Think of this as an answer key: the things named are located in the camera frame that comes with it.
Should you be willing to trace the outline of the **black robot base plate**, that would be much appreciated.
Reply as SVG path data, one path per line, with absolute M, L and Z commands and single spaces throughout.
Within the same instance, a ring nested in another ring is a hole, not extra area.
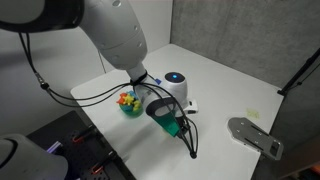
M 93 125 L 71 111 L 35 130 L 28 138 L 44 150 L 59 142 L 54 155 L 67 159 L 65 180 L 136 180 L 117 151 Z

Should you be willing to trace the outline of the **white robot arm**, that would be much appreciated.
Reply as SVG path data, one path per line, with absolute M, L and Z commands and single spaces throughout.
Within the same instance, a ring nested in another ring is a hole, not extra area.
M 142 61 L 147 54 L 143 30 L 128 0 L 0 0 L 0 28 L 19 34 L 26 57 L 31 59 L 30 35 L 79 27 L 102 56 L 131 78 L 149 116 L 162 105 L 163 88 L 154 89 Z M 50 154 L 20 134 L 1 137 L 0 177 L 4 180 L 62 180 L 67 160 Z

